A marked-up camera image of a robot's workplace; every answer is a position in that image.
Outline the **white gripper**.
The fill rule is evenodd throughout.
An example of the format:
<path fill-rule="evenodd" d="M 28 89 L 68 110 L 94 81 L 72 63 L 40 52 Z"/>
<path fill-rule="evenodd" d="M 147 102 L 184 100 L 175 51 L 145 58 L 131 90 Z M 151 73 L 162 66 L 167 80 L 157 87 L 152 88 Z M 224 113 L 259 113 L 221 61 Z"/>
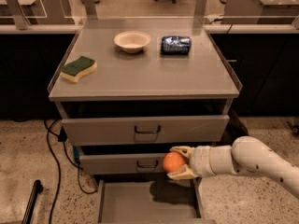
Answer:
<path fill-rule="evenodd" d="M 196 177 L 211 177 L 214 172 L 210 164 L 209 146 L 199 146 L 196 148 L 188 146 L 171 147 L 171 152 L 177 152 L 185 159 L 190 159 L 189 165 L 184 164 L 175 172 L 170 172 L 167 176 L 173 180 L 190 180 Z"/>

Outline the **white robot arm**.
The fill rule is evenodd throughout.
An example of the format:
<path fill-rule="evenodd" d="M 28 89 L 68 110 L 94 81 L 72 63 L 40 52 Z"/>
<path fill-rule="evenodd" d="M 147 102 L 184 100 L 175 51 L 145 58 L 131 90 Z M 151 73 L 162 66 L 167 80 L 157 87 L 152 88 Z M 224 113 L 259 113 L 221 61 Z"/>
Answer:
<path fill-rule="evenodd" d="M 172 147 L 163 166 L 173 180 L 215 175 L 266 176 L 299 199 L 299 168 L 251 136 L 238 137 L 231 146 Z"/>

